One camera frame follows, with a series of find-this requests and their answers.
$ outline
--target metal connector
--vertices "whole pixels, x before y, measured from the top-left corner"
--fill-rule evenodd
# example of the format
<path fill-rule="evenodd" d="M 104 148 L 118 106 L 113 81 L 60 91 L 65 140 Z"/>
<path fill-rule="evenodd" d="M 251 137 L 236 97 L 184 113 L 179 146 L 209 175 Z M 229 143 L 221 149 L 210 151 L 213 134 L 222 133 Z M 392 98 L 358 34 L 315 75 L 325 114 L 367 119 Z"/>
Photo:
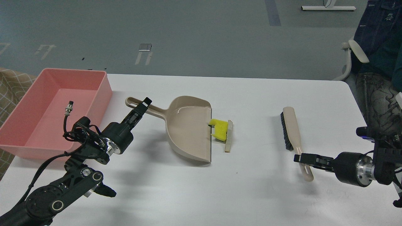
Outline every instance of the metal connector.
<path fill-rule="evenodd" d="M 73 101 L 69 101 L 68 105 L 66 107 L 66 112 L 64 113 L 65 115 L 70 115 L 70 112 L 73 110 Z"/>

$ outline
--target pink storage box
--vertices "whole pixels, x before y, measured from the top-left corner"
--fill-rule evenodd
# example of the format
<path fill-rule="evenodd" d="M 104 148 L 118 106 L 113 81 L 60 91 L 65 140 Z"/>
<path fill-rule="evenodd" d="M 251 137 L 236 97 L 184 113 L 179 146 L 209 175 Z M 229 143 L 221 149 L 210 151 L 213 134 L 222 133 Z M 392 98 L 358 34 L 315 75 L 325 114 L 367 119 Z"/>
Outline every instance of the pink storage box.
<path fill-rule="evenodd" d="M 70 131 L 82 116 L 99 126 L 111 97 L 104 71 L 46 68 L 0 128 L 0 148 L 34 159 L 73 151 L 80 143 L 62 137 L 68 101 L 74 102 L 67 119 Z"/>

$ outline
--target hand brush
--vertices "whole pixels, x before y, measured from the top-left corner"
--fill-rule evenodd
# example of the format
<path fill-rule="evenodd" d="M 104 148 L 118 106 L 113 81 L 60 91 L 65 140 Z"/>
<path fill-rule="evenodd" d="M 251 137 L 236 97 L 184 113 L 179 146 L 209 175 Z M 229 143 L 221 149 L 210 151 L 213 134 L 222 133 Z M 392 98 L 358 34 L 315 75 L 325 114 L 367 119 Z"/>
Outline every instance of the hand brush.
<path fill-rule="evenodd" d="M 297 125 L 295 109 L 292 107 L 284 107 L 281 113 L 281 121 L 286 149 L 289 151 L 296 149 L 297 154 L 302 154 L 302 140 L 300 138 L 299 126 Z M 304 180 L 313 181 L 314 176 L 310 166 L 306 166 L 302 163 L 299 163 L 299 165 Z"/>

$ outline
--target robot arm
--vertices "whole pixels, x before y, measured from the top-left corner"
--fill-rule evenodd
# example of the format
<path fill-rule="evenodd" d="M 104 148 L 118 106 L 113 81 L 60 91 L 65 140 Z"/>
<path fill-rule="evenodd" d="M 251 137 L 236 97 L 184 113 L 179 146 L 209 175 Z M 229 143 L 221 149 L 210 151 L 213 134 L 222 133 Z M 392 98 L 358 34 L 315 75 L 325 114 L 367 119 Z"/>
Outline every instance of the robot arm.
<path fill-rule="evenodd" d="M 392 137 L 375 134 L 367 127 L 359 127 L 356 134 L 374 143 L 373 158 L 366 154 L 342 152 L 336 158 L 317 154 L 295 155 L 294 162 L 304 163 L 317 169 L 335 173 L 343 183 L 367 187 L 373 180 L 383 185 L 394 182 L 402 185 L 396 177 L 396 170 L 402 167 L 401 135 Z M 394 201 L 394 206 L 402 208 L 402 197 Z"/>
<path fill-rule="evenodd" d="M 95 159 L 99 163 L 107 164 L 113 154 L 122 154 L 133 141 L 131 130 L 142 118 L 148 109 L 151 100 L 146 98 L 142 104 L 124 118 L 121 123 L 112 122 L 102 132 L 90 130 L 90 120 L 82 117 L 78 120 L 71 132 L 66 132 L 67 140 L 78 141 L 82 145 L 75 151 L 61 156 L 70 156 L 64 168 L 66 174 L 50 184 L 34 190 L 33 187 L 39 174 L 57 156 L 47 160 L 41 166 L 30 184 L 28 191 L 21 200 L 7 213 L 0 216 L 1 226 L 44 226 L 50 225 L 54 216 L 63 211 L 82 195 L 89 196 L 92 192 L 100 195 L 115 197 L 116 192 L 103 184 L 103 174 L 86 164 L 86 159 Z M 66 108 L 66 118 L 72 110 L 70 101 Z"/>

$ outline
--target beige dustpan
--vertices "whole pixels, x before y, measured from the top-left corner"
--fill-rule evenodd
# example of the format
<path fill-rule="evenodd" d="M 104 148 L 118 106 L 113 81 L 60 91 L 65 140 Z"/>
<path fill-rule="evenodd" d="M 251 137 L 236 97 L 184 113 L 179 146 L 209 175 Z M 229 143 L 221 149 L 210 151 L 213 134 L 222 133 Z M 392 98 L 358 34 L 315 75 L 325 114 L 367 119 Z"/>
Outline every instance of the beige dustpan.
<path fill-rule="evenodd" d="M 141 103 L 134 97 L 125 101 L 129 107 Z M 177 153 L 194 160 L 211 162 L 211 104 L 197 97 L 181 96 L 168 109 L 150 105 L 147 114 L 165 120 L 170 146 Z"/>

